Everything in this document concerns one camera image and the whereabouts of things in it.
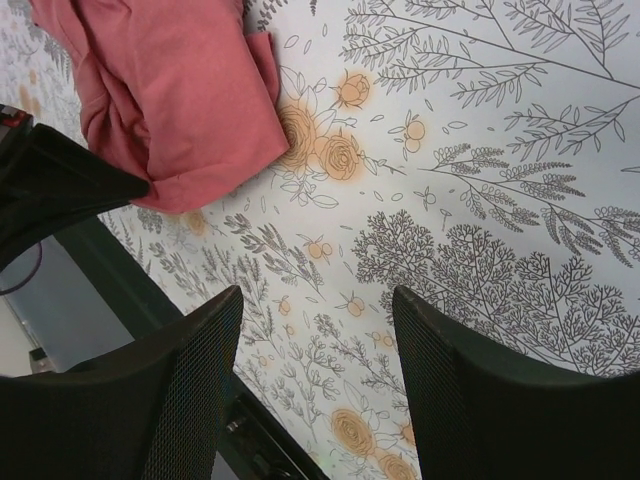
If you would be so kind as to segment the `floral table mat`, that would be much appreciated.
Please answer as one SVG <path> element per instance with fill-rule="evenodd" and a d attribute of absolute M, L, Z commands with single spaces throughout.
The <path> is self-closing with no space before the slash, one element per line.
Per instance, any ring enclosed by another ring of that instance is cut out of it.
<path fill-rule="evenodd" d="M 331 479 L 420 477 L 403 284 L 544 362 L 639 366 L 635 1 L 247 1 L 290 150 L 93 230 L 157 308 L 245 295 L 235 371 Z"/>

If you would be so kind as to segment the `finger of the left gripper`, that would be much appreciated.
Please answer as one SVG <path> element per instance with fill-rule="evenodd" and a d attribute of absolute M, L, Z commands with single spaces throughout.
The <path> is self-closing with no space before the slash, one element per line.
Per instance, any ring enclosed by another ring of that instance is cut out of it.
<path fill-rule="evenodd" d="M 1 266 L 46 237 L 145 197 L 149 184 L 44 125 L 1 137 Z"/>

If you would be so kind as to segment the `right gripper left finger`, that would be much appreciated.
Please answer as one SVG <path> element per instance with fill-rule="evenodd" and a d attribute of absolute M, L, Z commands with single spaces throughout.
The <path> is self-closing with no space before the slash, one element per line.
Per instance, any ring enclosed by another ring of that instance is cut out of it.
<path fill-rule="evenodd" d="M 207 479 L 226 419 L 239 287 L 62 373 L 1 381 L 5 479 Z"/>

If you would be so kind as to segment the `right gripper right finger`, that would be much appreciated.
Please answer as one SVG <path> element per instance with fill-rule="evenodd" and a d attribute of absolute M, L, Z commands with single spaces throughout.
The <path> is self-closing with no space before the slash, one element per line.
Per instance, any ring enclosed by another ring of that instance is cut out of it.
<path fill-rule="evenodd" d="M 509 349 L 410 289 L 392 316 L 426 479 L 635 479 L 639 376 L 602 378 Z"/>

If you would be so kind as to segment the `pink t shirt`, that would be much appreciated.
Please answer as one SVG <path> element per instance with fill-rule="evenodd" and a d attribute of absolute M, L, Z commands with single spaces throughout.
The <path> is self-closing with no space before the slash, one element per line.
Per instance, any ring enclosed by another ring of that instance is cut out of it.
<path fill-rule="evenodd" d="M 70 55 L 89 149 L 151 185 L 140 205 L 178 214 L 227 195 L 289 147 L 268 33 L 239 1 L 35 1 Z"/>

